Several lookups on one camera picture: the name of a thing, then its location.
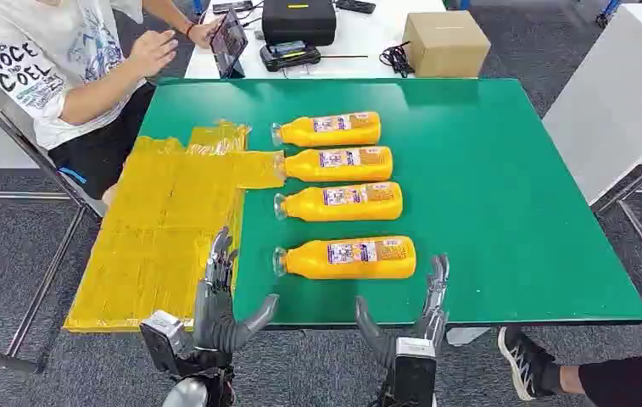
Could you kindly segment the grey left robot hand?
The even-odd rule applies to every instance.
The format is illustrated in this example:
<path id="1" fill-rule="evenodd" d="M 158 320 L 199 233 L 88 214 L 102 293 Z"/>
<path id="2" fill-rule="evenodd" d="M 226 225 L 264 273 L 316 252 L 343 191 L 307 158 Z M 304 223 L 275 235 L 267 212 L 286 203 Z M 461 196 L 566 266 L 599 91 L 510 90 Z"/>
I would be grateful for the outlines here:
<path id="1" fill-rule="evenodd" d="M 242 348 L 273 319 L 280 296 L 267 295 L 250 317 L 238 321 L 233 314 L 232 276 L 237 250 L 231 250 L 232 235 L 223 226 L 214 237 L 199 280 L 193 309 L 193 345 L 233 353 Z"/>

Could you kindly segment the person's right hand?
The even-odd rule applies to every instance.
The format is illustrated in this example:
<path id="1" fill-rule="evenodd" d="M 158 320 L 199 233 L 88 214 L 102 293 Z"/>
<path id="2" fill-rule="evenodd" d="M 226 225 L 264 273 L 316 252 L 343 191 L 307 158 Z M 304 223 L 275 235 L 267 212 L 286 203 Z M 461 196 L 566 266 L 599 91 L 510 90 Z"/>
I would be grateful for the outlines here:
<path id="1" fill-rule="evenodd" d="M 176 32 L 146 31 L 133 44 L 125 65 L 138 77 L 157 75 L 176 56 Z"/>

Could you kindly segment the person's left hand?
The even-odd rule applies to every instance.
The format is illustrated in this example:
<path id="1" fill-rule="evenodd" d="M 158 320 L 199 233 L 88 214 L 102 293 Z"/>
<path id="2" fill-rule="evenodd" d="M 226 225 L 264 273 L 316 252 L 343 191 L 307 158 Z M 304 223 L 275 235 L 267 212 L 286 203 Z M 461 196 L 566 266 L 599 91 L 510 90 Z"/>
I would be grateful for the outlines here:
<path id="1" fill-rule="evenodd" d="M 201 48 L 210 48 L 212 37 L 217 32 L 221 22 L 222 19 L 219 18 L 203 24 L 191 23 L 185 31 L 186 37 Z"/>

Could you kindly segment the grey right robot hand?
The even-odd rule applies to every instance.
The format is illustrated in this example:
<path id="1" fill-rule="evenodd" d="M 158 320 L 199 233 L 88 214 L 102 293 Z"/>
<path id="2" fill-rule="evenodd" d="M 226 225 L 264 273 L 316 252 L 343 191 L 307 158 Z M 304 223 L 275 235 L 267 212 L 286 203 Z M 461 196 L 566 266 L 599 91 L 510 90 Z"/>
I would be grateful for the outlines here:
<path id="1" fill-rule="evenodd" d="M 448 313 L 444 299 L 448 287 L 449 258 L 447 254 L 432 258 L 433 272 L 427 276 L 427 296 L 421 311 L 407 336 L 385 332 L 371 318 L 365 298 L 354 299 L 354 318 L 361 336 L 373 350 L 380 364 L 392 369 L 400 349 L 410 352 L 411 357 L 436 360 L 443 341 Z"/>

